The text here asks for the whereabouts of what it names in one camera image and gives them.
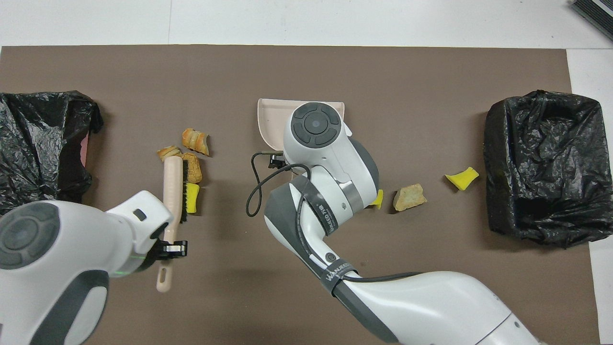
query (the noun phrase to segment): logo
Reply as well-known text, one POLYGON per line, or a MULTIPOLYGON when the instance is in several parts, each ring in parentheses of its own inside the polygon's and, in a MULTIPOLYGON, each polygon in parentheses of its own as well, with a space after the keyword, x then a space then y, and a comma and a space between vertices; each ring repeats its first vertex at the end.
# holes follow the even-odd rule
POLYGON ((338 275, 338 273, 339 273, 339 272, 341 272, 341 271, 343 271, 343 270, 344 270, 345 268, 347 268, 347 267, 349 267, 349 263, 348 263, 348 262, 346 262, 346 263, 344 263, 344 264, 340 265, 339 267, 336 267, 336 268, 335 268, 333 271, 326 270, 326 271, 328 271, 328 274, 326 274, 326 280, 327 280, 327 281, 329 281, 329 282, 331 282, 331 281, 332 281, 332 279, 334 279, 334 277, 339 277, 339 278, 341 278, 341 277, 338 275))
POLYGON ((324 207, 324 205, 319 205, 319 210, 321 214, 324 216, 326 223, 328 223, 328 227, 330 231, 334 231, 334 222, 332 221, 332 216, 330 215, 330 211, 324 207))

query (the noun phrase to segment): gray circular button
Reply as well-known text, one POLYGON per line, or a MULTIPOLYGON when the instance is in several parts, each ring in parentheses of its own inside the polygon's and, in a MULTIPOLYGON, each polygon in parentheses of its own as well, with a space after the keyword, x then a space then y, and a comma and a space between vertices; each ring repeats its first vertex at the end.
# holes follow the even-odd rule
POLYGON ((305 128, 311 134, 323 133, 328 128, 328 116, 322 112, 310 112, 305 118, 305 128))
POLYGON ((28 266, 58 237, 59 209, 42 201, 15 208, 0 219, 0 269, 28 266))
POLYGON ((31 219, 19 219, 4 232, 4 246, 10 250, 20 250, 32 243, 38 233, 38 224, 31 219))

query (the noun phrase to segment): black bristles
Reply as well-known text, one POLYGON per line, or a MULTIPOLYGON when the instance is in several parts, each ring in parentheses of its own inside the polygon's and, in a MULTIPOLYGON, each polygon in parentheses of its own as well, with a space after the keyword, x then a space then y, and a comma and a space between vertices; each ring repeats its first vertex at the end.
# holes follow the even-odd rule
POLYGON ((181 220, 180 222, 187 222, 188 220, 188 161, 183 160, 183 200, 181 203, 181 220))

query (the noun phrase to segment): brush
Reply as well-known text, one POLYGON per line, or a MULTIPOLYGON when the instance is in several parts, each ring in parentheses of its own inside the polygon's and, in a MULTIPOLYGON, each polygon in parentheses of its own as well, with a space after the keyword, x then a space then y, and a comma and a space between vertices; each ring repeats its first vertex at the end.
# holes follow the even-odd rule
MULTIPOLYGON (((173 215, 173 220, 164 230, 162 238, 168 243, 176 241, 179 223, 187 220, 186 176, 187 162, 181 157, 167 157, 164 160, 164 206, 173 215)), ((160 262, 156 283, 159 292, 168 292, 172 286, 172 262, 173 260, 160 262)))

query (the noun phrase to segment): black strap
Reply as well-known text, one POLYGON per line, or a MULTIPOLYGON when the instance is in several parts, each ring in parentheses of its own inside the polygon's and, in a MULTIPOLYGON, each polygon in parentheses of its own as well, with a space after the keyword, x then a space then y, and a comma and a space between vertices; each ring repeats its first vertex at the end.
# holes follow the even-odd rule
POLYGON ((297 176, 290 182, 306 199, 324 228, 326 236, 330 236, 338 229, 338 221, 332 208, 321 195, 319 190, 304 176, 297 176))
POLYGON ((319 278, 319 281, 321 282, 321 285, 323 285, 324 288, 330 294, 332 294, 332 291, 338 285, 341 279, 350 271, 357 273, 352 264, 348 263, 344 259, 338 258, 328 267, 326 267, 323 274, 319 278))

